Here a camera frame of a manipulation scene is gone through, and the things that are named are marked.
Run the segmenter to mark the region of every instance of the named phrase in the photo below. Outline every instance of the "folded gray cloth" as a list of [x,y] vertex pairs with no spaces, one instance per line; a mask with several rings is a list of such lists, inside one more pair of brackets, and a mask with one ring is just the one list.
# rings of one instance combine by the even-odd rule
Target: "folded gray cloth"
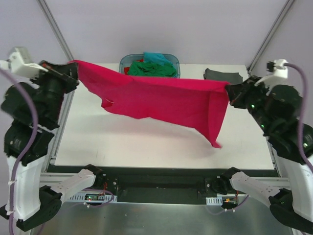
[[243,82],[243,77],[238,72],[218,72],[206,69],[203,77],[205,80],[229,82],[231,85],[237,85]]

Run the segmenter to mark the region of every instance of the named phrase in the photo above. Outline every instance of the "plastic bin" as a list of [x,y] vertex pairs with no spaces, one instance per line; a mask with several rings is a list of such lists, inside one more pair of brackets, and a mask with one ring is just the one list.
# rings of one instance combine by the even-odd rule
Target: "plastic bin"
[[[175,78],[180,78],[180,67],[179,67],[179,61],[176,56],[173,56],[171,54],[163,54],[166,59],[171,61],[173,63],[174,68],[177,70],[177,76]],[[121,62],[119,63],[119,72],[124,74],[124,68],[129,67],[133,61],[141,60],[143,59],[143,54],[131,54],[125,56]]]

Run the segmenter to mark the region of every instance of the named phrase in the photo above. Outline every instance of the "blue cloth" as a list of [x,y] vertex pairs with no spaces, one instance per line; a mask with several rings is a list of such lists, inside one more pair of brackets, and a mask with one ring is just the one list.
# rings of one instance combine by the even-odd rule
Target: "blue cloth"
[[153,52],[144,52],[143,62],[152,62],[163,66],[165,63],[170,63],[171,65],[173,65],[173,63],[166,59],[163,54]]

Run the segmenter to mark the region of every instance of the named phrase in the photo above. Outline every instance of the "green cloth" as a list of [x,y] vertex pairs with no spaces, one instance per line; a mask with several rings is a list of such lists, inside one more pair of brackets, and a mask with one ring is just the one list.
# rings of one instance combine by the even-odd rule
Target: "green cloth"
[[134,61],[128,75],[143,77],[174,77],[177,71],[170,63],[160,65],[152,62]]

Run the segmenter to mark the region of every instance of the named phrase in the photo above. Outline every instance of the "white wall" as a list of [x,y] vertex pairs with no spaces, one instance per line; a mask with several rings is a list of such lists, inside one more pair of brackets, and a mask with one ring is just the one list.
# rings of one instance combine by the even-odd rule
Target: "white wall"
[[[35,62],[43,59],[56,63],[67,61],[35,0],[1,1],[0,29],[0,59],[7,59],[7,52],[12,47],[26,46]],[[0,76],[0,103],[10,85]],[[9,178],[6,156],[3,153],[3,138],[11,122],[12,119],[7,114],[0,112],[0,206],[7,202]],[[0,217],[0,235],[7,234],[8,222]]]
[[74,57],[118,63],[143,51],[182,64],[245,64],[286,0],[47,0]]
[[[313,0],[298,0],[286,16],[277,34],[252,73],[264,76],[266,63],[274,59],[287,59],[306,72],[309,79],[309,103],[305,122],[313,126]],[[289,69],[289,84],[302,91],[299,74]]]

